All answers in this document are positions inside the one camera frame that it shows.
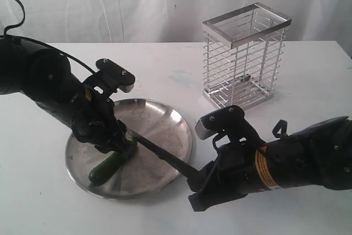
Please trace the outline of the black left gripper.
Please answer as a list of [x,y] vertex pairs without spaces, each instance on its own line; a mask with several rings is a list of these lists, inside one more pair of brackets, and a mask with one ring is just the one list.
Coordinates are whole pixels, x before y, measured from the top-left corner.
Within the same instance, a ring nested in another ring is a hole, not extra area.
[[126,125],[116,119],[114,103],[88,85],[74,103],[78,111],[71,120],[73,135],[81,143],[95,146],[99,152],[117,151],[125,153],[129,148]]

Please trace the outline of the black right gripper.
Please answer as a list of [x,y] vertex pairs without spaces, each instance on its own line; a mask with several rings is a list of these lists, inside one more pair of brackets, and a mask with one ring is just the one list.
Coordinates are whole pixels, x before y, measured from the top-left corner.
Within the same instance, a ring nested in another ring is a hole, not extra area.
[[247,144],[224,144],[217,165],[206,165],[186,176],[194,194],[188,200],[195,212],[226,201],[228,194],[245,195],[264,191],[255,165],[256,148]]

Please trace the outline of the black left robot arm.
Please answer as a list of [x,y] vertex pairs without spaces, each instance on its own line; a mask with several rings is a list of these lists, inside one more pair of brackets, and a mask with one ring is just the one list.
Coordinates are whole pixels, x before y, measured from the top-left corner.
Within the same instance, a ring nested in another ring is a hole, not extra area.
[[97,72],[80,81],[62,51],[17,36],[1,37],[2,95],[20,92],[70,128],[79,142],[105,154],[123,154],[127,128],[115,117],[110,96],[131,91],[135,77],[109,59],[99,59],[96,66]]

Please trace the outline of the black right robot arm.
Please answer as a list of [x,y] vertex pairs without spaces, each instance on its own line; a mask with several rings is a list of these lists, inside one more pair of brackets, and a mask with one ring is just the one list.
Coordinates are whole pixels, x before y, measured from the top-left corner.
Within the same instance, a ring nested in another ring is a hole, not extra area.
[[195,212],[278,189],[322,186],[351,189],[351,120],[328,119],[269,143],[232,140],[203,172],[200,190],[188,197]]

